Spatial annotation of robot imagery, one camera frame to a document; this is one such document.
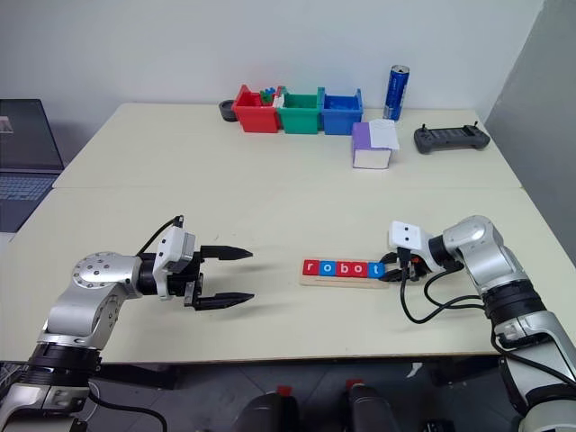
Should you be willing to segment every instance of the black cable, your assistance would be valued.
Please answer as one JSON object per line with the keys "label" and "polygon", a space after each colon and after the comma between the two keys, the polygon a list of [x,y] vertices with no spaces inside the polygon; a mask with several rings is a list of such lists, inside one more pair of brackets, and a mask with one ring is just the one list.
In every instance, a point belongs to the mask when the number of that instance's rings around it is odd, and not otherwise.
{"label": "black cable", "polygon": [[129,411],[129,412],[139,412],[141,414],[148,414],[149,416],[155,417],[158,421],[162,424],[162,432],[168,431],[168,424],[166,419],[162,414],[159,412],[154,411],[153,409],[148,408],[140,408],[140,407],[131,407],[128,405],[117,405],[115,403],[106,402],[98,398],[95,394],[92,393],[92,390],[88,393],[88,398],[93,403],[100,405],[101,407],[107,408],[108,410],[118,410],[118,411]]}
{"label": "black cable", "polygon": [[158,237],[160,235],[160,233],[163,230],[165,230],[166,228],[168,228],[170,225],[177,223],[181,217],[182,216],[176,216],[175,218],[169,220],[164,225],[162,225],[160,228],[158,228],[157,231],[152,235],[152,237],[150,237],[150,239],[146,243],[144,243],[144,246],[140,248],[140,250],[138,251],[138,253],[136,255],[140,255],[140,254],[143,254],[144,252],[146,252],[146,249],[148,249],[148,246],[150,246],[152,244],[152,242],[156,239],[156,237]]}
{"label": "black cable", "polygon": [[551,367],[546,366],[545,364],[541,364],[532,360],[529,360],[527,358],[524,358],[520,355],[516,355],[511,353],[510,351],[507,351],[506,349],[502,348],[501,346],[499,346],[496,343],[496,333],[494,331],[494,328],[492,329],[492,334],[490,335],[490,343],[492,344],[492,347],[498,351],[498,353],[500,353],[502,356],[509,358],[510,360],[514,360],[516,362],[522,363],[524,365],[527,366],[532,366],[535,369],[545,372],[547,374],[550,374],[551,376],[553,376],[554,378],[559,379],[560,381],[562,381],[563,383],[567,384],[571,389],[576,391],[576,382],[570,378],[568,378],[566,375],[564,375],[563,373],[560,373],[556,370],[554,370]]}
{"label": "black cable", "polygon": [[463,295],[461,297],[456,297],[455,299],[452,299],[451,301],[447,301],[446,303],[441,303],[441,305],[438,308],[436,308],[435,310],[430,312],[423,319],[417,319],[417,318],[414,318],[410,314],[410,311],[408,310],[408,306],[406,305],[406,282],[407,282],[407,279],[408,279],[408,269],[406,267],[403,267],[402,268],[402,281],[400,283],[400,304],[402,305],[402,309],[404,310],[404,314],[406,314],[406,317],[408,317],[408,319],[415,324],[424,324],[425,322],[432,320],[441,311],[448,309],[450,306],[452,306],[458,302],[462,302],[464,300],[473,300],[475,298],[474,295]]}
{"label": "black cable", "polygon": [[[428,279],[426,284],[424,285],[424,295],[426,296],[426,298],[432,304],[441,307],[444,303],[436,301],[430,296],[430,294],[428,292],[428,290],[430,289],[430,285],[432,285],[432,283],[434,283],[435,281],[437,281],[441,277],[444,277],[446,275],[451,275],[452,273],[459,272],[462,269],[463,269],[463,267],[456,267],[453,270],[446,270],[445,272],[435,274],[430,279]],[[481,299],[480,295],[472,295],[472,296],[468,296],[468,297],[469,297],[469,299],[466,299],[466,300],[480,300]],[[483,311],[484,307],[481,304],[469,303],[469,304],[459,304],[459,305],[447,306],[446,309],[480,309]]]}

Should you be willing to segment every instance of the game controller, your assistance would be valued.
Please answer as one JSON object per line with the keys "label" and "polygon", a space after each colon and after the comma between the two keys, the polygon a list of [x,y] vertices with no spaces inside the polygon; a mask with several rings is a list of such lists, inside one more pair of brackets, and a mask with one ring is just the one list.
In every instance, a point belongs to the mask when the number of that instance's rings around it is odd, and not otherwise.
{"label": "game controller", "polygon": [[416,148],[422,154],[435,149],[484,149],[490,137],[474,125],[465,124],[462,128],[427,129],[426,124],[414,131]]}

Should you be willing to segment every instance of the blue can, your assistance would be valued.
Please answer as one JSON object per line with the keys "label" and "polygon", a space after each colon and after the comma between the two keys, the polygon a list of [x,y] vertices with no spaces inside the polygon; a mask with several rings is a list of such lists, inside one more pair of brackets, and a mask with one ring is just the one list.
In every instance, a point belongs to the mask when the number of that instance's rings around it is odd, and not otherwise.
{"label": "blue can", "polygon": [[384,119],[398,120],[400,118],[409,76],[409,67],[402,65],[392,66],[390,80],[388,81],[388,92],[384,102]]}

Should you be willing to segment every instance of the plastic storage bin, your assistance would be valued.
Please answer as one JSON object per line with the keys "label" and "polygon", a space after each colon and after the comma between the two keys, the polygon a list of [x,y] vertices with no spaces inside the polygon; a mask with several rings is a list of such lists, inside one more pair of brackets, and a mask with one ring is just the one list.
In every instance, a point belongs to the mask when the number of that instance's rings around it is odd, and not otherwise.
{"label": "plastic storage bin", "polygon": [[272,102],[262,102],[260,93],[251,92],[247,85],[240,88],[236,100],[232,104],[232,111],[238,117],[244,132],[272,132],[280,129],[278,112]]}
{"label": "plastic storage bin", "polygon": [[320,88],[316,94],[284,94],[284,105],[278,108],[286,133],[318,133],[320,128]]}
{"label": "plastic storage bin", "polygon": [[354,96],[331,96],[319,87],[320,112],[324,133],[327,135],[351,135],[352,125],[362,121],[362,94]]}

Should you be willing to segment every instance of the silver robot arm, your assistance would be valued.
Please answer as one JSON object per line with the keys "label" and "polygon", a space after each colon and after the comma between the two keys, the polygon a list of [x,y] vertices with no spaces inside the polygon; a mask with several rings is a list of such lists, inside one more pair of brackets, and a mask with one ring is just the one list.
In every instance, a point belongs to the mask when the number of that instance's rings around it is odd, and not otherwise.
{"label": "silver robot arm", "polygon": [[437,237],[393,222],[389,242],[433,272],[451,260],[464,264],[492,323],[492,344],[503,354],[510,401],[525,416],[520,431],[576,430],[576,348],[490,220],[472,216]]}
{"label": "silver robot arm", "polygon": [[241,259],[252,254],[236,247],[201,247],[177,217],[158,243],[156,254],[123,256],[99,252],[78,262],[68,288],[58,297],[38,337],[22,378],[0,408],[0,431],[82,431],[71,417],[89,395],[88,379],[100,367],[122,304],[142,295],[160,300],[184,297],[184,306],[222,309],[253,297],[242,292],[203,298],[200,264],[206,257]]}

